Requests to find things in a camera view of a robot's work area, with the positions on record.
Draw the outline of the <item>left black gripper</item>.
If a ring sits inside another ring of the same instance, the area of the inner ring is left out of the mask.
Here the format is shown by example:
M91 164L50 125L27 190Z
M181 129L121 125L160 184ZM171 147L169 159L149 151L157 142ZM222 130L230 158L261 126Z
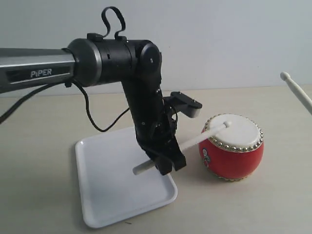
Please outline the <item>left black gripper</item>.
M178 120L176 107L170 102L163 102L153 117L135 124L136 140L164 176L173 168L178 171L187 165L182 144L178 144L175 136Z

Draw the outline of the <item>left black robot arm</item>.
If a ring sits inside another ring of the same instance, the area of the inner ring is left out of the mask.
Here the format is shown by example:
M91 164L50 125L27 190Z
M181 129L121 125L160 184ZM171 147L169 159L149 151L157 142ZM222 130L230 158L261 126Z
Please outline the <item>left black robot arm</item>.
M161 63L161 52L149 40L102 39L94 33L62 49L2 48L0 91L120 82L136 140L166 175L185 167L186 158L175 137L177 108L160 88Z

